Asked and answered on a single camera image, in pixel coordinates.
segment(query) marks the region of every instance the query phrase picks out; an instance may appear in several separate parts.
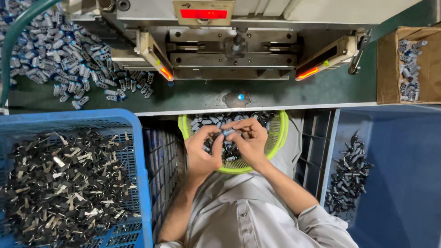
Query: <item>screw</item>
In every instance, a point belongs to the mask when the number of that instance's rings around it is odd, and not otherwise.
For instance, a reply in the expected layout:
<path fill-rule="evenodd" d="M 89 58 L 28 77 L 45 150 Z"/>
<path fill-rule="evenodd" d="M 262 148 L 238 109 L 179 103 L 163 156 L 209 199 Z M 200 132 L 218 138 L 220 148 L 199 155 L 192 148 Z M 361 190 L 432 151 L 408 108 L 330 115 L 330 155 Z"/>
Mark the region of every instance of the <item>screw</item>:
<path fill-rule="evenodd" d="M 128 11 L 130 9 L 130 2 L 128 0 L 118 0 L 116 7 L 120 11 Z"/>

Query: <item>pile of keys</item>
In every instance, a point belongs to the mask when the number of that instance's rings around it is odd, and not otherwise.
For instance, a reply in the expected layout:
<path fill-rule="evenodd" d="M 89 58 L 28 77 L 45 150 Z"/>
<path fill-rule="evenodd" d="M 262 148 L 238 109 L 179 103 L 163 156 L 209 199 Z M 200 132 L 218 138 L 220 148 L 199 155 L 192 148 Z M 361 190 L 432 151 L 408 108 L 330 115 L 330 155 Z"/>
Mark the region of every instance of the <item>pile of keys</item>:
<path fill-rule="evenodd" d="M 331 215 L 348 213 L 355 209 L 355 201 L 362 193 L 369 178 L 369 169 L 374 165 L 366 161 L 363 141 L 358 140 L 358 131 L 352 136 L 351 143 L 345 143 L 348 150 L 340 151 L 343 159 L 333 158 L 337 162 L 337 170 L 332 174 L 331 188 L 326 190 L 325 205 Z"/>
<path fill-rule="evenodd" d="M 259 123 L 266 128 L 267 132 L 269 132 L 269 128 L 271 125 L 271 120 L 275 117 L 273 112 L 247 112 L 247 113 L 227 113 L 227 114 L 201 114 L 196 115 L 193 121 L 190 123 L 191 130 L 194 132 L 198 132 L 199 129 L 204 125 L 216 125 L 217 128 L 221 128 L 221 126 L 227 124 L 230 121 L 240 121 L 244 119 L 248 119 L 250 117 L 256 118 Z M 223 135 L 227 137 L 229 134 L 234 133 L 235 130 L 232 128 L 228 130 L 223 130 Z M 204 142 L 203 149 L 211 154 L 211 149 L 213 146 L 213 142 L 216 139 L 216 136 L 213 139 L 207 139 Z M 222 146 L 222 161 L 231 162 L 240 158 L 239 149 L 237 145 L 232 141 L 224 140 L 224 144 Z"/>
<path fill-rule="evenodd" d="M 6 0 L 5 7 L 0 7 L 3 17 L 0 48 L 9 25 L 32 4 L 34 0 Z M 54 85 L 53 95 L 59 97 L 60 102 L 71 99 L 77 110 L 90 100 L 86 96 L 91 90 L 90 79 L 96 88 L 104 89 L 109 101 L 126 100 L 127 90 L 139 91 L 146 99 L 153 93 L 152 72 L 120 68 L 112 61 L 110 46 L 53 8 L 37 15 L 18 37 L 11 53 L 12 90 L 18 87 L 13 79 L 17 75 L 25 75 L 38 84 L 49 80 L 59 82 Z"/>
<path fill-rule="evenodd" d="M 398 42 L 398 52 L 400 53 L 400 93 L 402 101 L 418 101 L 419 81 L 418 75 L 421 66 L 417 65 L 417 58 L 422 54 L 419 50 L 427 45 L 427 41 L 408 41 L 402 39 Z"/>
<path fill-rule="evenodd" d="M 124 208 L 137 186 L 116 157 L 132 140 L 127 133 L 123 142 L 114 142 L 116 137 L 91 130 L 69 137 L 53 132 L 15 144 L 9 154 L 14 168 L 0 188 L 7 233 L 28 246 L 80 247 L 98 230 L 140 216 Z"/>

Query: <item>blue plastic basket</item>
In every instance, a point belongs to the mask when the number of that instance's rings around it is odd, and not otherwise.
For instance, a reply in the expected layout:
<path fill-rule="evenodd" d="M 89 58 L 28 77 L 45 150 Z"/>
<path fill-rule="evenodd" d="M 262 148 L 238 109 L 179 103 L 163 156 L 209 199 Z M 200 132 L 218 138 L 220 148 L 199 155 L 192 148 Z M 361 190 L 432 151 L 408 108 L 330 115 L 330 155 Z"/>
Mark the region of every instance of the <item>blue plastic basket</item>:
<path fill-rule="evenodd" d="M 105 135 L 118 135 L 116 142 L 125 139 L 124 132 L 133 139 L 133 146 L 117 151 L 120 161 L 125 161 L 131 183 L 131 199 L 124 207 L 141 217 L 129 218 L 113 226 L 109 231 L 99 233 L 94 242 L 84 248 L 140 248 L 153 247 L 150 224 L 151 206 L 149 181 L 144 159 L 142 127 L 139 119 L 125 109 L 84 110 L 59 113 L 22 114 L 0 116 L 0 185 L 7 183 L 7 172 L 12 160 L 7 158 L 12 145 L 23 139 L 30 139 L 41 132 L 56 131 L 60 134 L 78 129 L 93 128 Z M 14 245 L 15 238 L 5 232 L 4 199 L 0 199 L 0 244 L 3 248 L 19 247 Z"/>

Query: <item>red digital display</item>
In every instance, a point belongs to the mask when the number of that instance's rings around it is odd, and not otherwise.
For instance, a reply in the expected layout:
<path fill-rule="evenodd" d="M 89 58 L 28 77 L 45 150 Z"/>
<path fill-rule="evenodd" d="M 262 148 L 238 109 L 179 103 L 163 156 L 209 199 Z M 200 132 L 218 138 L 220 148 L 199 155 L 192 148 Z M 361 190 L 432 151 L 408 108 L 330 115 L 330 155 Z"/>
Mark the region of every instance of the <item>red digital display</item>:
<path fill-rule="evenodd" d="M 181 9 L 182 18 L 192 19 L 226 19 L 226 10 Z"/>

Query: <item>workbench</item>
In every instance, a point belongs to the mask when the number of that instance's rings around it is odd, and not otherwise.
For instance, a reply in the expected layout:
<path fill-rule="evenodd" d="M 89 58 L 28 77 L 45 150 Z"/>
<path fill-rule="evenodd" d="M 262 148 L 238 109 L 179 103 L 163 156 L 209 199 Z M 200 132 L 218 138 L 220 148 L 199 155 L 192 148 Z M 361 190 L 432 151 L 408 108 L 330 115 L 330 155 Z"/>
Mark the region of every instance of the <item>workbench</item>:
<path fill-rule="evenodd" d="M 348 65 L 318 73 L 303 81 L 289 80 L 175 80 L 169 87 L 159 75 L 155 76 L 150 99 L 139 92 L 126 92 L 123 102 L 108 101 L 102 89 L 87 95 L 90 101 L 84 109 L 123 108 L 138 116 L 255 111 L 274 109 L 341 108 L 376 105 L 376 62 L 379 37 L 398 26 L 427 26 L 436 22 L 436 1 L 424 0 L 376 26 L 361 61 L 359 74 L 348 74 Z M 71 100 L 60 103 L 53 96 L 53 84 L 38 85 L 27 77 L 18 77 L 18 89 L 8 96 L 9 114 L 40 113 L 75 110 Z M 245 108 L 229 108 L 223 98 L 227 93 L 245 92 L 251 103 Z"/>

